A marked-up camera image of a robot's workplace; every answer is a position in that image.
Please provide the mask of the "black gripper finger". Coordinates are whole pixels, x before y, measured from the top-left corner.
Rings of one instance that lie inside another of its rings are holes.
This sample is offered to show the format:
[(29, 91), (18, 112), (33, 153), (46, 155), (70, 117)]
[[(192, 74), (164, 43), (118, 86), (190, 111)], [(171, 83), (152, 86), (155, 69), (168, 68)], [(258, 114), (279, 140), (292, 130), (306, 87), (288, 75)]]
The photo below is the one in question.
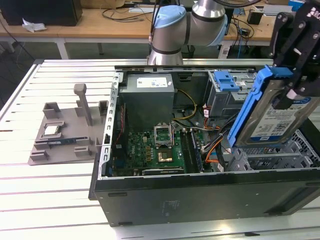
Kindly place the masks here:
[(299, 21), (277, 55), (277, 65), (293, 75), (285, 82), (277, 108), (288, 109), (298, 97), (320, 96), (320, 22)]
[(287, 42), (293, 31), (294, 13), (280, 12), (275, 17), (271, 40), (269, 43), (269, 58), (273, 59), (273, 64), (280, 66), (279, 60), (281, 49)]

